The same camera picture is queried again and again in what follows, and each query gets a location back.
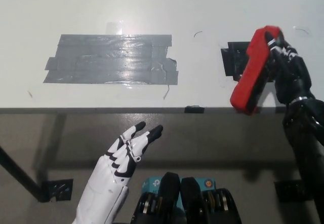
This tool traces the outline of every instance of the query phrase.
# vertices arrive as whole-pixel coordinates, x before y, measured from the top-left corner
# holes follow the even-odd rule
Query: black tape
[[[185,114],[203,114],[204,112],[205,108],[200,106],[186,106],[184,109]]]
[[[313,199],[302,180],[275,182],[274,186],[279,202],[304,202]]]
[[[232,76],[233,80],[239,81],[249,61],[247,49],[250,42],[228,42],[228,48],[221,49],[226,76]]]

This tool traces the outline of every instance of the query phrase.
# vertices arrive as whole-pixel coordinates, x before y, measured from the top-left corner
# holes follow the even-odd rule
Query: robot finger
[[[146,136],[148,143],[150,144],[156,139],[159,139],[162,136],[162,131],[163,131],[162,125],[158,125],[154,129],[150,130],[148,132],[148,135]]]
[[[140,122],[137,125],[132,126],[126,130],[118,139],[112,144],[112,146],[107,150],[106,156],[110,157],[111,160],[116,160],[112,155],[115,154],[128,140],[131,140],[136,132],[142,130],[145,127],[145,122]]]
[[[160,138],[162,135],[163,126],[158,125],[150,131],[146,131],[144,134],[131,140],[131,149],[133,156],[140,157],[146,151],[148,145]]]
[[[132,126],[128,130],[126,130],[121,136],[124,140],[131,140],[134,135],[138,132],[144,129],[146,123],[144,121],[138,123],[137,125]]]

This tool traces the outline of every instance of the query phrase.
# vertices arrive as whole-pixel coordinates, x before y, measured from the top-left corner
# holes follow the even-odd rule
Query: black fingertip
[[[137,131],[141,131],[142,129],[144,129],[146,123],[144,121],[138,123],[137,125],[135,125],[135,128],[136,128],[136,132]]]
[[[273,36],[268,31],[265,32],[264,36],[265,36],[267,43],[273,40]]]
[[[159,139],[162,135],[163,126],[158,125],[154,129],[149,131],[149,134],[147,135],[148,143],[151,143],[155,141],[156,139]]]

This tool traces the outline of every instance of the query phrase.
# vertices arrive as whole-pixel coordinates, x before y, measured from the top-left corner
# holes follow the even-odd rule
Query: teal device
[[[142,185],[142,193],[151,192],[157,194],[162,177],[149,177],[143,182]],[[205,190],[215,190],[216,189],[216,182],[213,178],[202,178],[202,177],[195,177],[196,181],[200,186],[201,191]],[[177,207],[184,211],[181,201],[181,196],[179,194]]]

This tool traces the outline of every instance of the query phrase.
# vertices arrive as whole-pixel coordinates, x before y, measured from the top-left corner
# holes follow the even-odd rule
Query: robotic arm
[[[285,41],[278,27],[258,29],[247,53],[250,59],[231,103],[236,109],[252,114],[272,74],[276,96],[286,105],[283,120],[286,137],[301,178],[313,194],[319,219],[324,223],[324,103],[310,92],[311,79],[305,62]]]
[[[141,122],[124,132],[101,156],[89,178],[72,224],[111,224],[128,195],[137,163],[148,145],[160,138],[162,125],[133,138],[145,127]]]

